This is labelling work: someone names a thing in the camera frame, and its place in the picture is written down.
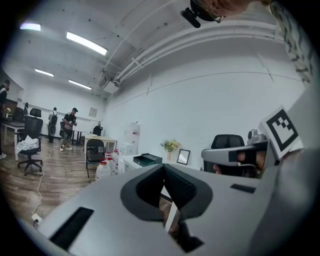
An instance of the ductwork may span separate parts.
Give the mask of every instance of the ductwork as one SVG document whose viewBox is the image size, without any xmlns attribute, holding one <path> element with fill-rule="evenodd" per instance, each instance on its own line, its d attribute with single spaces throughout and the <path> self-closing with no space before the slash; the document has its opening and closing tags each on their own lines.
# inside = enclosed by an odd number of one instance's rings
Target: ductwork
<svg viewBox="0 0 320 256">
<path fill-rule="evenodd" d="M 212 40 L 227 38 L 258 38 L 283 43 L 277 25 L 256 21 L 229 20 L 221 24 L 206 23 L 201 28 L 183 30 L 132 57 L 131 61 L 113 79 L 122 83 L 139 69 L 183 48 Z"/>
</svg>

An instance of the fluorescent light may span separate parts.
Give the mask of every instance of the fluorescent light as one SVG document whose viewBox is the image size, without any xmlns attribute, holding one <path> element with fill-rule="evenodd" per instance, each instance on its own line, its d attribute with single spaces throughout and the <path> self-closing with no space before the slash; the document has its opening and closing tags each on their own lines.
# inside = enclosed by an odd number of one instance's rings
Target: fluorescent light
<svg viewBox="0 0 320 256">
<path fill-rule="evenodd" d="M 21 30 L 37 30 L 37 31 L 41 31 L 41 25 L 39 24 L 33 24 L 33 23 L 23 23 L 20 26 Z"/>
<path fill-rule="evenodd" d="M 78 82 L 75 82 L 75 81 L 72 81 L 72 80 L 69 80 L 69 82 L 70 82 L 71 84 L 75 84 L 75 85 L 77 85 L 77 86 L 81 86 L 81 87 L 83 87 L 83 88 L 86 88 L 86 89 L 88 89 L 88 90 L 91 90 L 91 87 L 86 86 L 86 85 L 83 85 L 83 84 L 81 84 L 81 83 L 78 83 Z"/>
<path fill-rule="evenodd" d="M 53 77 L 53 76 L 54 76 L 53 74 L 50 74 L 50 73 L 41 71 L 41 70 L 39 70 L 39 69 L 35 69 L 35 72 L 38 72 L 38 73 L 41 73 L 41 74 L 44 74 L 44 75 L 47 75 L 47 76 L 50 76 L 50 77 Z"/>
<path fill-rule="evenodd" d="M 94 42 L 91 42 L 87 39 L 84 39 L 76 34 L 72 34 L 70 32 L 67 32 L 66 38 L 69 40 L 75 41 L 83 46 L 89 47 L 90 49 L 92 49 L 102 55 L 106 55 L 106 53 L 107 53 L 107 49 L 95 44 Z"/>
</svg>

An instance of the table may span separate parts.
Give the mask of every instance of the table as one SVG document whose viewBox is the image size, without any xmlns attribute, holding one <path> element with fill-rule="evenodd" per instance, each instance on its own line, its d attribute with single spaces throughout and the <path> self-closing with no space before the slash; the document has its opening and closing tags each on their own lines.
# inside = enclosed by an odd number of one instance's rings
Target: table
<svg viewBox="0 0 320 256">
<path fill-rule="evenodd" d="M 17 133 L 19 130 L 23 130 L 25 128 L 25 124 L 23 122 L 7 122 L 2 121 L 2 125 L 4 126 L 4 145 L 7 145 L 7 128 L 11 128 L 14 130 L 14 133 Z M 14 154 L 15 154 L 15 160 L 19 161 L 18 153 L 17 153 L 17 135 L 14 134 Z"/>
<path fill-rule="evenodd" d="M 141 165 L 139 165 L 136 162 L 134 162 L 134 157 L 138 157 L 138 156 L 141 156 L 141 154 L 133 154 L 133 155 L 123 155 L 123 156 L 121 156 L 121 159 L 124 162 L 124 171 L 125 172 L 130 171 L 130 169 L 135 170 L 135 169 L 138 169 L 138 168 L 142 168 Z M 195 169 L 196 171 L 200 171 L 200 168 L 201 168 L 200 166 L 196 166 L 196 165 L 192 165 L 192 164 L 191 165 L 185 165 L 185 164 L 177 163 L 177 161 L 174 161 L 174 160 L 168 161 L 165 158 L 162 159 L 162 163 L 163 164 L 171 164 L 171 165 L 180 165 L 180 166 L 184 166 L 184 167 L 187 167 L 187 168 Z M 165 197 L 168 197 L 168 198 L 171 199 L 171 196 L 169 195 L 169 193 L 168 193 L 168 191 L 166 190 L 165 187 L 163 187 L 163 189 L 161 191 L 161 194 L 164 195 Z M 169 212 L 169 216 L 168 216 L 168 219 L 167 219 L 165 227 L 164 227 L 167 232 L 169 231 L 169 229 L 170 229 L 170 227 L 172 225 L 172 222 L 174 221 L 176 212 L 177 212 L 177 206 L 176 206 L 176 204 L 174 202 L 172 202 L 172 205 L 171 205 L 171 208 L 170 208 L 170 212 Z"/>
<path fill-rule="evenodd" d="M 88 142 L 88 140 L 91 140 L 91 139 L 102 141 L 103 144 L 104 144 L 104 147 L 106 148 L 106 149 L 105 149 L 106 152 L 107 152 L 108 149 L 109 149 L 109 144 L 110 144 L 110 143 L 113 143 L 113 150 L 115 150 L 116 147 L 117 147 L 117 140 L 116 140 L 116 139 L 113 139 L 113 138 L 110 138 L 110 137 L 93 136 L 92 134 L 87 134 L 87 135 L 84 137 L 84 160 L 86 160 L 87 142 Z"/>
<path fill-rule="evenodd" d="M 72 132 L 72 145 L 74 144 L 74 137 L 75 137 L 75 132 L 77 132 L 77 135 L 76 135 L 76 145 L 78 146 L 78 144 L 80 145 L 81 144 L 81 136 L 82 136 L 82 133 L 86 133 L 86 131 L 83 131 L 83 130 L 73 130 Z"/>
</svg>

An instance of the shorts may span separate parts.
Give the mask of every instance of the shorts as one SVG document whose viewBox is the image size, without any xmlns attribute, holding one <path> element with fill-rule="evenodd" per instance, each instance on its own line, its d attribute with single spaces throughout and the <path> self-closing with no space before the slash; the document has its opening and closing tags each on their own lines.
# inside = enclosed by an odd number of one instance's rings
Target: shorts
<svg viewBox="0 0 320 256">
<path fill-rule="evenodd" d="M 72 136 L 72 130 L 67 130 L 67 129 L 63 130 L 63 134 L 62 134 L 62 139 L 63 140 L 66 140 L 66 141 L 70 140 L 71 136 Z"/>
</svg>

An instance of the ceiling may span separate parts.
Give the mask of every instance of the ceiling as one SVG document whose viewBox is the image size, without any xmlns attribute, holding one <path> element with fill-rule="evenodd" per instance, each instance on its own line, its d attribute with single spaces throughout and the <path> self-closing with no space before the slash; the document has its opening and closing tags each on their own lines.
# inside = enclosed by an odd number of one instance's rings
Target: ceiling
<svg viewBox="0 0 320 256">
<path fill-rule="evenodd" d="M 33 76 L 43 76 L 34 69 L 49 72 L 54 78 L 48 79 L 74 87 L 69 79 L 88 85 L 92 87 L 88 93 L 106 99 L 110 94 L 101 89 L 105 80 L 114 80 L 119 86 L 141 64 L 148 65 L 183 47 L 220 39 L 222 35 L 269 40 L 278 35 L 275 20 L 259 3 L 220 24 L 200 21 L 200 29 L 180 16 L 189 4 L 188 0 L 43 1 L 25 21 L 41 24 L 41 31 L 17 30 L 2 66 L 14 65 Z M 103 56 L 70 41 L 67 32 L 108 52 Z"/>
</svg>

